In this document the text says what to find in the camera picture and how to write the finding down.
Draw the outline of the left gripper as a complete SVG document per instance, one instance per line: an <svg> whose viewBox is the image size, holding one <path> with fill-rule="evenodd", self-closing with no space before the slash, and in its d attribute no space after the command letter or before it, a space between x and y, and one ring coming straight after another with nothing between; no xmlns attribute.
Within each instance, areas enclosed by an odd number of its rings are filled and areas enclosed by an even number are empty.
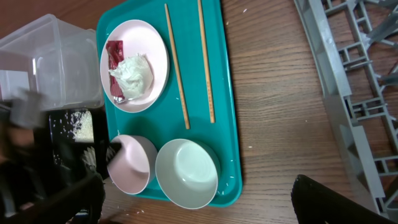
<svg viewBox="0 0 398 224"><path fill-rule="evenodd" d="M1 125L1 214L15 214L24 205L45 199L72 186L87 175L84 152L92 142L35 141L33 131ZM111 142L106 149L109 164L123 145Z"/></svg>

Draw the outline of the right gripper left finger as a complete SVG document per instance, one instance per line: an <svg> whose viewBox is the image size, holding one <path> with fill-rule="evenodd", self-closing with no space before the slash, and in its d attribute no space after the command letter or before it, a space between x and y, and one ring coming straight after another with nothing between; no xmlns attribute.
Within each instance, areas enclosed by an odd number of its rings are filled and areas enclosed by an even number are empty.
<svg viewBox="0 0 398 224"><path fill-rule="evenodd" d="M101 218L105 190L102 179L88 174L84 179L59 191L45 200L10 217L2 217L1 223L94 223Z"/></svg>

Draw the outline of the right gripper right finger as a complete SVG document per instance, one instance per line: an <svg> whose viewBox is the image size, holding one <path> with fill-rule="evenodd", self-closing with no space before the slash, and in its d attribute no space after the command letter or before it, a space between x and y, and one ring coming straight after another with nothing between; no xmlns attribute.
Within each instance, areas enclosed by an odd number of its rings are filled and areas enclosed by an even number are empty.
<svg viewBox="0 0 398 224"><path fill-rule="evenodd" d="M299 224L394 224L302 174L293 184L291 201Z"/></svg>

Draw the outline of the small pink bowl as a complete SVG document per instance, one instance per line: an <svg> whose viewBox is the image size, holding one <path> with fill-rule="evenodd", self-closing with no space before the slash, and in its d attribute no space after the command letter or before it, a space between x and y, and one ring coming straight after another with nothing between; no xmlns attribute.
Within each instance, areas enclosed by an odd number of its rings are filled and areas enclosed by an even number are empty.
<svg viewBox="0 0 398 224"><path fill-rule="evenodd" d="M137 195L155 179L157 149L142 136L119 135L113 143L121 149L108 165L108 173L116 187L126 194Z"/></svg>

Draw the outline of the pile of rice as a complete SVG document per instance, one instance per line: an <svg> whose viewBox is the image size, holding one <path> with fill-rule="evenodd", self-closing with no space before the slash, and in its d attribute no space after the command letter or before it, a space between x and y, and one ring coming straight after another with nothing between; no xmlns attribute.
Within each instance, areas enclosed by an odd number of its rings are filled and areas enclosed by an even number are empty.
<svg viewBox="0 0 398 224"><path fill-rule="evenodd" d="M49 116L53 141L93 142L93 119L88 110L56 111Z"/></svg>

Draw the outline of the white tissue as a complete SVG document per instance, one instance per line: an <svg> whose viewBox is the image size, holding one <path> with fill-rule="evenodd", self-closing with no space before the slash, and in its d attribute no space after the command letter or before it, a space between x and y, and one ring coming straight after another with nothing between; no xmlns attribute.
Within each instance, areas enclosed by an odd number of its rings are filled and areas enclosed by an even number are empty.
<svg viewBox="0 0 398 224"><path fill-rule="evenodd" d="M140 98L151 86L154 76L145 55L137 54L109 69L111 95L127 100Z"/></svg>

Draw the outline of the grey-white bowl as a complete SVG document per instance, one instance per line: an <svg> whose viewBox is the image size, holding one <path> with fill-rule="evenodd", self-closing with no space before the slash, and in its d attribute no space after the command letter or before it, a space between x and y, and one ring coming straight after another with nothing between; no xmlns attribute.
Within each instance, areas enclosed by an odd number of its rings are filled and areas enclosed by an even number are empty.
<svg viewBox="0 0 398 224"><path fill-rule="evenodd" d="M161 190L171 202L196 210L209 205L215 198L221 165L207 144L173 139L159 150L155 173Z"/></svg>

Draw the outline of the large white plate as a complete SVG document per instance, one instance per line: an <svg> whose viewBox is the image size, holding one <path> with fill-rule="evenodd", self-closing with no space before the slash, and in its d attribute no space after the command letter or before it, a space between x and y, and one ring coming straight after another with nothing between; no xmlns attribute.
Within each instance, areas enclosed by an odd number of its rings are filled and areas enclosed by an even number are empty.
<svg viewBox="0 0 398 224"><path fill-rule="evenodd" d="M99 70L107 98L121 111L139 113L152 106L163 93L169 78L169 54L158 31L149 23L137 19L122 22L112 30L106 41L123 41L124 56L143 55L148 61L153 81L149 89L135 100L116 103L111 95L108 74L108 53L103 46L100 52Z"/></svg>

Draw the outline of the wooden chopstick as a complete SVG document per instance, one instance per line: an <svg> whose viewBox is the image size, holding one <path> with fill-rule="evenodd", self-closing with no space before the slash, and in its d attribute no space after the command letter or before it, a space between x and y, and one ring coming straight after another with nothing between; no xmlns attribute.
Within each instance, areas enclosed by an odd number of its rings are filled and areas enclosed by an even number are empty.
<svg viewBox="0 0 398 224"><path fill-rule="evenodd" d="M170 18L170 14L169 14L169 7L168 7L167 3L164 4L164 7L165 7L165 15L166 15L167 27L168 27L168 32L169 32L170 46L171 46L171 50L172 50L172 57L173 57L175 73L176 73L176 77L177 77L178 92L180 95L180 102L181 102L181 106L182 106L185 128L190 129L190 121L189 121L189 117L188 117L183 83L182 83L180 67L179 67L179 63L178 63L178 55L177 55L177 49L175 46L174 32L173 32L173 28L172 28L172 22L171 22L171 18Z"/></svg>
<svg viewBox="0 0 398 224"><path fill-rule="evenodd" d="M213 92L212 92L212 86L211 86L210 66L209 66L209 61L208 61L205 23L204 23L204 18L203 18L203 8L202 8L201 0L198 0L197 4L198 4L198 16L199 16L199 23L200 23L201 45L202 45L203 63L204 63L204 69L205 69L206 90L207 90L207 96L208 96L210 122L215 123Z"/></svg>

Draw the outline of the red candy wrapper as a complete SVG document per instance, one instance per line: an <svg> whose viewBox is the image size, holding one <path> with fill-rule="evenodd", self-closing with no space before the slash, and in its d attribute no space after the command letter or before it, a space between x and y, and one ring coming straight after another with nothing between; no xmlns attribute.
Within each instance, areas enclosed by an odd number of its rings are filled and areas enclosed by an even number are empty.
<svg viewBox="0 0 398 224"><path fill-rule="evenodd" d="M110 40L106 43L106 51L108 53L108 68L109 70L115 70L118 67L119 62L124 60L123 52L123 41L122 40ZM124 103L125 97L122 89L120 88L116 78L109 74L110 92L114 98L114 102L117 104Z"/></svg>

